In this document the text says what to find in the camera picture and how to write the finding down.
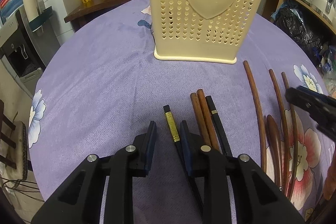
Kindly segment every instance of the wooden countertop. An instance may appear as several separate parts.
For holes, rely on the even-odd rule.
[[[307,3],[303,2],[302,0],[295,0],[296,2],[300,3],[303,7],[311,11],[318,19],[320,19],[334,34],[336,34],[335,28],[330,25],[328,21],[326,21],[318,12],[316,12],[311,6]]]
[[[73,10],[64,18],[64,21],[65,23],[67,23],[95,11],[116,5],[121,5],[128,1],[130,0],[91,0],[78,6],[75,10]]]

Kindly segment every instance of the basket base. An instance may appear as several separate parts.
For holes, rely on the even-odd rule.
[[[234,64],[237,62],[237,58],[234,60],[218,59],[218,58],[206,58],[206,57],[188,57],[188,56],[161,56],[158,55],[156,47],[154,50],[154,56],[159,60],[175,60],[175,61],[201,61],[201,62],[214,62],[224,64]]]

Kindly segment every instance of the beige basket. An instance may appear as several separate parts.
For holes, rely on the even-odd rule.
[[[260,0],[150,0],[160,60],[234,64]]]

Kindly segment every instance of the black chopstick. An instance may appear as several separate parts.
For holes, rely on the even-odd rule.
[[[232,157],[231,148],[230,148],[229,142],[227,140],[227,137],[226,137],[221,119],[220,119],[220,117],[217,113],[217,109],[215,107],[215,104],[214,104],[210,95],[205,97],[205,99],[207,101],[207,104],[208,104],[208,107],[209,107],[209,110],[210,110],[210,113],[211,113],[212,122],[215,126],[215,130],[216,130],[216,133],[217,133],[217,137],[218,137],[219,144],[220,144],[220,147],[222,149],[222,152],[226,156]]]
[[[179,133],[177,131],[176,124],[175,124],[175,121],[174,121],[174,118],[173,118],[173,114],[170,111],[169,105],[164,106],[163,110],[165,112],[165,116],[166,116],[168,126],[169,126],[169,129],[170,129],[170,133],[173,137],[173,141],[174,141],[178,156],[180,158],[184,174],[187,177],[189,187],[190,187],[191,192],[192,192],[192,194],[194,196],[194,199],[196,201],[199,213],[202,217],[203,216],[203,202],[202,202],[200,193],[198,191],[198,187],[196,185],[195,179],[188,176],[187,170],[185,168],[182,145],[181,145]]]

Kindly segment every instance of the tablecloth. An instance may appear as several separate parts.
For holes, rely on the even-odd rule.
[[[148,5],[149,0],[132,0],[107,12],[76,32],[55,54],[37,83],[31,108],[32,166],[42,196],[48,199],[87,155],[112,155],[145,133],[154,120],[158,136],[152,170],[146,178],[133,179],[135,223],[201,223],[163,106],[170,105],[177,124],[185,119],[190,131],[198,133],[189,95],[202,88],[216,104],[233,155],[246,153],[260,164],[257,118],[243,61],[250,64],[263,114],[271,114],[279,130],[270,68],[282,95],[282,71],[290,86],[327,91],[304,52],[259,15],[234,65],[157,60],[150,29],[137,24],[151,23],[151,16],[141,13]],[[285,108],[290,123],[286,101]],[[306,112],[296,108],[296,113],[300,161],[292,203],[307,217],[321,195],[335,145],[316,130]],[[268,148],[270,177],[272,170]]]

